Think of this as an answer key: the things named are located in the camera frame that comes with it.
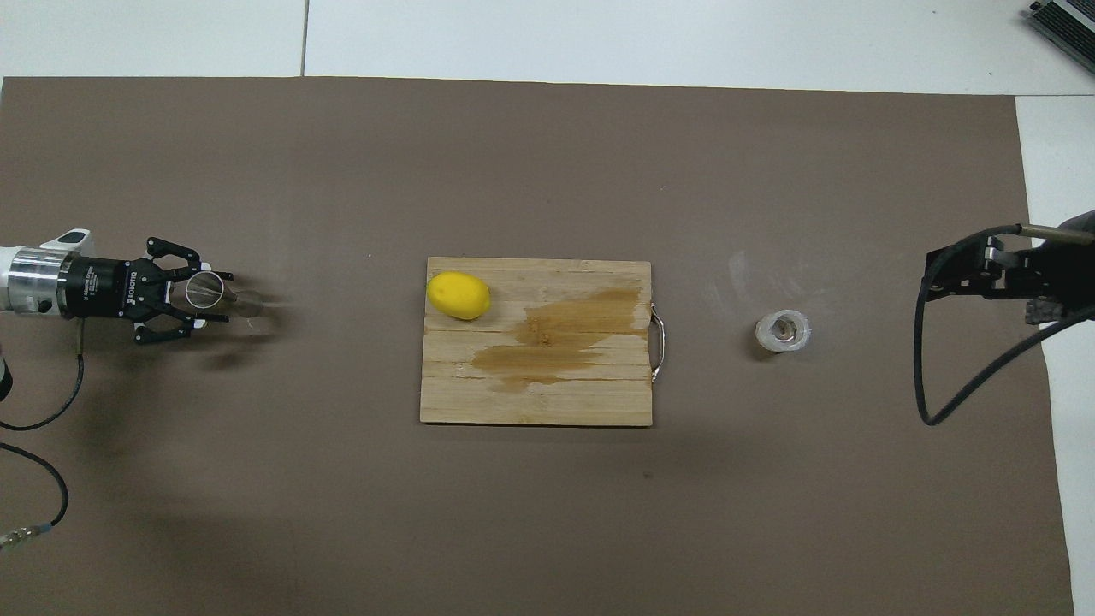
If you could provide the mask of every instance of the white floor tile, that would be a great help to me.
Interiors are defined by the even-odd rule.
[[[300,74],[304,0],[0,0],[0,77]]]
[[[311,0],[307,74],[1095,93],[1027,2]]]

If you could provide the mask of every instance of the yellow lemon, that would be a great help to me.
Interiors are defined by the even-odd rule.
[[[491,307],[486,282],[463,271],[441,271],[430,278],[426,298],[441,313],[465,322],[481,317]]]

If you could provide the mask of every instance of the black cable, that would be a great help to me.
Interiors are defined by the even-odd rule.
[[[43,426],[51,423],[55,419],[61,417],[65,411],[68,410],[72,403],[76,400],[77,394],[80,393],[80,385],[83,384],[83,324],[84,319],[80,319],[80,327],[77,329],[76,334],[76,385],[72,386],[72,394],[69,394],[68,400],[61,405],[61,408],[57,410],[54,415],[47,417],[46,419],[32,423],[30,426],[13,426],[4,421],[0,421],[0,428],[5,428],[14,432],[26,432],[30,430],[37,430]]]
[[[1003,226],[993,226],[991,229],[978,231],[971,235],[963,237],[941,252],[935,260],[932,261],[932,265],[927,268],[927,270],[924,271],[924,278],[920,282],[920,293],[917,295],[917,313],[913,317],[912,380],[913,387],[917,391],[917,410],[920,412],[920,419],[927,426],[938,426],[943,423],[943,421],[950,417],[950,414],[953,414],[954,410],[966,400],[966,398],[969,398],[969,396],[973,394],[978,387],[989,381],[989,379],[996,374],[1000,369],[1006,367],[1012,360],[1018,358],[1034,346],[1056,334],[1060,334],[1071,328],[1076,324],[1095,317],[1095,304],[1086,305],[1083,310],[1073,313],[1068,319],[1062,319],[1044,330],[1039,330],[1026,340],[1023,340],[1015,347],[1008,349],[1003,356],[996,358],[991,364],[986,367],[977,374],[977,376],[959,390],[958,394],[955,394],[954,398],[952,398],[950,402],[947,403],[946,406],[944,406],[943,409],[935,416],[930,416],[927,414],[927,403],[924,400],[923,336],[924,305],[927,302],[927,293],[931,291],[932,283],[935,281],[935,277],[943,269],[946,261],[956,253],[969,247],[969,245],[973,243],[984,241],[992,235],[1017,233],[1019,230],[1019,224],[1006,224]]]
[[[68,511],[68,486],[66,486],[65,480],[61,479],[61,474],[57,473],[54,465],[47,463],[31,452],[27,452],[26,450],[20,450],[19,448],[7,443],[0,443],[0,450],[7,450],[13,454],[23,456],[28,461],[35,462],[49,472],[49,475],[54,476],[54,480],[57,481],[57,487],[61,490],[61,509],[57,512],[57,515],[54,516],[53,521],[49,522],[49,526],[57,526],[61,519],[65,518],[65,512]]]

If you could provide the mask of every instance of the brown table mat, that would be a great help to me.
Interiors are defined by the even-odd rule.
[[[157,348],[88,324],[69,415],[0,437],[72,491],[0,613],[1071,613],[1040,353],[942,427],[912,396],[924,253],[1026,218],[1011,97],[8,78],[0,204],[0,245],[154,234],[273,304]],[[430,254],[652,261],[655,427],[420,425]],[[814,338],[765,359],[781,307]],[[929,306],[936,406],[1022,312]],[[0,318],[5,418],[64,399],[72,330]],[[0,478],[0,527],[53,513]]]

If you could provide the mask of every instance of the cutting board handle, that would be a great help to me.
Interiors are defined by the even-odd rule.
[[[653,301],[650,302],[650,323],[658,329],[658,361],[650,367],[650,383],[654,383],[658,381],[658,372],[661,371],[661,364],[666,361],[666,324],[658,316]]]

